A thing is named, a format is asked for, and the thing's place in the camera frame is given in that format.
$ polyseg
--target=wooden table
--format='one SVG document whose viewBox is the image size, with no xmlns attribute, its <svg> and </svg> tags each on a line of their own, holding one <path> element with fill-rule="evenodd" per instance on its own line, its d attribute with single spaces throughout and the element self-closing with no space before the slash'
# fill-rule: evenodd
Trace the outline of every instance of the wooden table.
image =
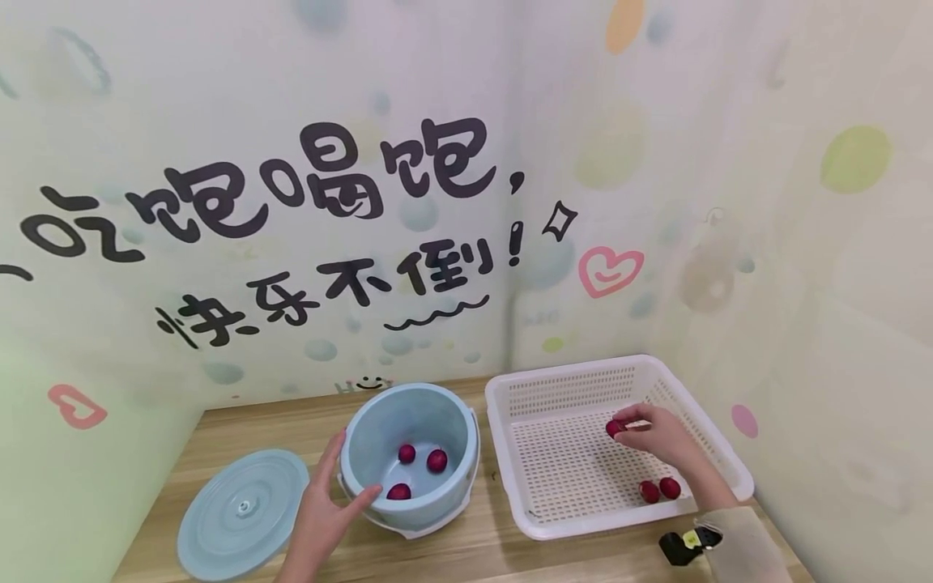
<svg viewBox="0 0 933 583">
<path fill-rule="evenodd" d="M 406 541 L 361 520 L 331 556 L 320 573 L 320 583 L 714 580 L 705 559 L 674 568 L 658 548 L 662 534 L 686 532 L 692 527 L 692 517 L 546 543 L 530 540 L 519 532 L 512 521 L 505 491 L 495 477 L 498 468 L 483 397 L 486 381 L 443 383 L 474 408 L 480 419 L 480 472 L 466 511 L 440 532 L 415 541 Z M 204 483 L 237 458 L 266 448 L 292 450 L 308 465 L 315 465 L 330 436 L 347 425 L 360 405 L 372 396 L 373 393 L 360 392 L 207 411 L 127 551 L 114 581 L 190 581 L 175 557 L 175 537 L 188 504 Z M 331 491 L 335 500 L 342 499 L 336 483 Z M 768 517 L 757 503 L 754 506 L 783 550 L 793 580 L 812 582 Z M 280 554 L 244 581 L 271 582 L 283 558 Z"/>
</svg>

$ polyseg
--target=sleeve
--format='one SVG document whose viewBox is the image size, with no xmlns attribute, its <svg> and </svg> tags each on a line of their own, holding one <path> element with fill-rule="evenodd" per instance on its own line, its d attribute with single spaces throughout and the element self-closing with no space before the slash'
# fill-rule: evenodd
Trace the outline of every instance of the sleeve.
<svg viewBox="0 0 933 583">
<path fill-rule="evenodd" d="M 722 542 L 704 553 L 718 583 L 791 583 L 781 549 L 753 508 L 714 510 L 696 525 L 722 534 Z"/>
</svg>

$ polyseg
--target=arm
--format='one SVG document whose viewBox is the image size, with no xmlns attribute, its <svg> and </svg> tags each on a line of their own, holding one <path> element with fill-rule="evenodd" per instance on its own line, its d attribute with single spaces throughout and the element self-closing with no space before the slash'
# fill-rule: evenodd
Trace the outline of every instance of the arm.
<svg viewBox="0 0 933 583">
<path fill-rule="evenodd" d="M 705 513 L 697 525 L 722 534 L 722 542 L 704 553 L 719 583 L 790 583 L 781 550 L 755 510 L 739 505 L 732 488 L 673 413 L 642 403 L 619 411 L 613 419 L 622 429 L 613 438 L 675 467 Z M 638 421 L 650 424 L 626 427 Z"/>
<path fill-rule="evenodd" d="M 321 454 L 314 478 L 301 496 L 285 562 L 273 583 L 314 583 L 318 569 L 340 544 L 350 524 L 383 490 L 380 485 L 369 486 L 346 508 L 330 499 L 330 479 L 345 439 L 346 432 L 341 430 Z"/>
</svg>

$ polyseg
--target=wall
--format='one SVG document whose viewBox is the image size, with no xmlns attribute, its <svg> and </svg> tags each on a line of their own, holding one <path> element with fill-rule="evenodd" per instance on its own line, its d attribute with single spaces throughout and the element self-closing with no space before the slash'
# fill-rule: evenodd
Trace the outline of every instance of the wall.
<svg viewBox="0 0 933 583">
<path fill-rule="evenodd" d="M 138 322 L 106 333 L 171 354 L 209 408 L 647 350 L 663 268 L 708 210 L 696 185 L 736 59 L 722 39 L 743 44 L 755 16 L 731 0 L 95 6 L 7 2 L 0 104 L 16 139 L 2 163 L 16 194 L 0 241 L 35 279 L 6 275 L 4 293 L 28 305 L 65 281 L 76 298 L 118 289 Z M 381 147 L 424 148 L 426 120 L 466 124 L 444 151 L 486 135 L 465 169 L 426 152 L 423 193 Z M 327 164 L 345 146 L 315 161 L 302 144 L 321 123 L 352 135 L 350 168 Z M 307 182 L 345 174 L 363 182 L 343 204 Z M 170 199 L 147 216 L 128 192 Z M 221 197 L 230 216 L 212 212 Z M 451 246 L 444 261 L 436 244 Z M 350 260 L 357 293 L 333 272 Z M 211 329 L 211 299 L 237 321 Z"/>
<path fill-rule="evenodd" d="M 0 340 L 0 580 L 109 581 L 202 408 L 155 357 L 22 323 Z"/>
<path fill-rule="evenodd" d="M 659 345 L 816 580 L 924 580 L 933 3 L 799 16 L 777 82 L 737 91 L 723 219 L 672 268 Z"/>
</svg>

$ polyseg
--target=black object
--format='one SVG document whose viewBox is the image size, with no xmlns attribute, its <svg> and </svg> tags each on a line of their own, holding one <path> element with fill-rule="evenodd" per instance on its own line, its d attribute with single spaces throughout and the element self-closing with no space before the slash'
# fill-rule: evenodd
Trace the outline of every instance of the black object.
<svg viewBox="0 0 933 583">
<path fill-rule="evenodd" d="M 658 541 L 658 545 L 667 557 L 667 561 L 675 567 L 683 567 L 722 542 L 722 534 L 705 526 L 698 526 L 682 536 L 677 533 L 667 533 Z"/>
</svg>

